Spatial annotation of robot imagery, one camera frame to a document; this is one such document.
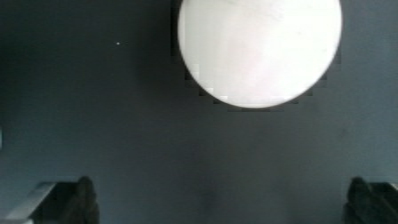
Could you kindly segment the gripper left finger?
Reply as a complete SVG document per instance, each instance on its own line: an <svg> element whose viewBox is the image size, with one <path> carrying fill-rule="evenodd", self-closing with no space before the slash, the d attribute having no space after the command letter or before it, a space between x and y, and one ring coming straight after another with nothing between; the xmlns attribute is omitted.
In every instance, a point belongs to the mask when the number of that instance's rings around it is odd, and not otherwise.
<svg viewBox="0 0 398 224"><path fill-rule="evenodd" d="M90 178L81 176L74 182L40 182L0 224L99 224Z"/></svg>

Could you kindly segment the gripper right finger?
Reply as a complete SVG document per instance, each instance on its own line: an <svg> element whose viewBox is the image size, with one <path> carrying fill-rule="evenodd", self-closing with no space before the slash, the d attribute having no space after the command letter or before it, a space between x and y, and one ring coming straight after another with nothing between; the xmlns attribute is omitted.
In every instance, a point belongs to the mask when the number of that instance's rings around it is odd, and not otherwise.
<svg viewBox="0 0 398 224"><path fill-rule="evenodd" d="M398 224L398 183L351 179L342 224Z"/></svg>

